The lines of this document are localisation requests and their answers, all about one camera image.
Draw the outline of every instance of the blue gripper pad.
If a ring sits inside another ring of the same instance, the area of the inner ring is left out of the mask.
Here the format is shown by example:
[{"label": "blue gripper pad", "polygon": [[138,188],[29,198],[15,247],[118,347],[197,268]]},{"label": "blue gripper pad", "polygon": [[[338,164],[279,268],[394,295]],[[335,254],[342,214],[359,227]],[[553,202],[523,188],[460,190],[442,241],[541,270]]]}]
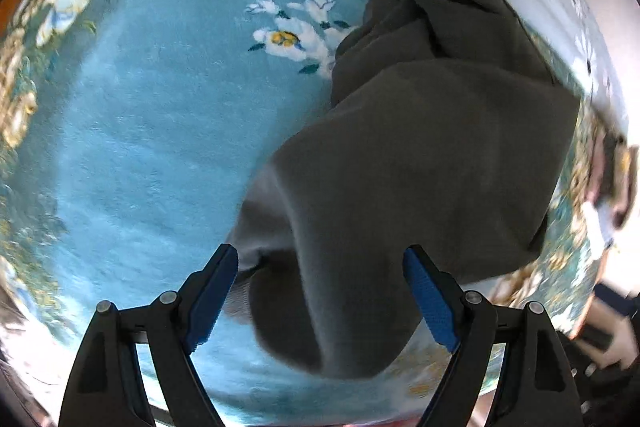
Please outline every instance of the blue gripper pad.
[{"label": "blue gripper pad", "polygon": [[238,252],[231,245],[220,245],[205,270],[211,267],[212,275],[189,313],[189,329],[183,340],[184,349],[189,354],[209,340],[226,295],[238,273]]},{"label": "blue gripper pad", "polygon": [[434,340],[453,353],[460,344],[454,314],[413,248],[404,251],[402,270]]}]

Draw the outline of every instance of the gray cloth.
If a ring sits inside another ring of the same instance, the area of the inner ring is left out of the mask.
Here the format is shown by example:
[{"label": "gray cloth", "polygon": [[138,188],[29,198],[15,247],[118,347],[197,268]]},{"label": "gray cloth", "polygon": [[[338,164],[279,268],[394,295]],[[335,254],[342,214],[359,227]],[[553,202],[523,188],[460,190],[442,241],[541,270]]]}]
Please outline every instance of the gray cloth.
[{"label": "gray cloth", "polygon": [[460,283],[539,254],[578,100],[504,0],[370,0],[331,111],[259,172],[228,238],[258,341],[332,378],[391,363],[420,314],[402,253]]}]

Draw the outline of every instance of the metal screw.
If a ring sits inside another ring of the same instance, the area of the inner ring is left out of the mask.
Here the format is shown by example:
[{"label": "metal screw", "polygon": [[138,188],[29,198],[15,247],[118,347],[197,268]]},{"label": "metal screw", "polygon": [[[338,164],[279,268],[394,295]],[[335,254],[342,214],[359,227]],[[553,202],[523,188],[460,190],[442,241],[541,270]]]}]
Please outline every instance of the metal screw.
[{"label": "metal screw", "polygon": [[529,303],[529,309],[536,315],[540,315],[545,311],[545,307],[537,301],[531,301]]},{"label": "metal screw", "polygon": [[111,309],[111,301],[100,301],[97,303],[95,307],[95,310],[100,314],[104,314],[108,312],[110,309]]},{"label": "metal screw", "polygon": [[584,376],[589,378],[591,375],[593,375],[593,373],[596,372],[596,369],[598,368],[597,365],[595,365],[593,362],[591,362],[588,366],[587,369],[584,370]]},{"label": "metal screw", "polygon": [[161,296],[160,296],[160,302],[162,302],[162,304],[173,304],[175,302],[175,299],[178,298],[178,294],[174,291],[168,291],[168,292],[164,292]]},{"label": "metal screw", "polygon": [[469,304],[479,304],[482,302],[482,296],[478,292],[465,293],[465,299]]}]

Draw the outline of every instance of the crumpled cloth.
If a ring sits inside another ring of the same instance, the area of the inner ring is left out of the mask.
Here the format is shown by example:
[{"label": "crumpled cloth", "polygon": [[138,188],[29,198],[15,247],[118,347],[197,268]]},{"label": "crumpled cloth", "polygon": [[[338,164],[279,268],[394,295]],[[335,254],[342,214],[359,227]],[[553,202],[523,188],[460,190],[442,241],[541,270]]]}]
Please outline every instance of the crumpled cloth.
[{"label": "crumpled cloth", "polygon": [[420,321],[406,247],[461,284],[539,256],[577,111],[504,0],[370,0],[332,109],[248,190],[226,311],[289,365],[378,374]]}]

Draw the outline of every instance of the floral rug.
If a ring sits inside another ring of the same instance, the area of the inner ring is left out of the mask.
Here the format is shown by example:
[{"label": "floral rug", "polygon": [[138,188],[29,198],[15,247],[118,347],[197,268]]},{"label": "floral rug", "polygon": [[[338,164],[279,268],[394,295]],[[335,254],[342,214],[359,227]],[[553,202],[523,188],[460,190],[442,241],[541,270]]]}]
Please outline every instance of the floral rug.
[{"label": "floral rug", "polygon": [[[0,44],[0,253],[5,291],[24,315],[73,354],[96,302],[146,304],[200,269],[254,172],[327,110],[335,50],[365,2],[23,0]],[[584,10],[581,0],[567,6]],[[568,67],[525,19],[559,81],[584,103],[545,251],[510,303],[538,299],[571,331],[602,254],[590,248],[582,209],[588,144],[603,125],[585,89],[594,45],[580,33],[572,45],[584,57]],[[606,51],[598,56],[606,63]],[[149,398],[162,405],[143,351]],[[499,358],[497,349],[485,390]],[[250,327],[221,317],[193,360],[229,420],[327,425],[423,410],[448,357],[421,325],[383,374],[327,382],[279,364]],[[62,399],[64,369],[55,375]]]}]

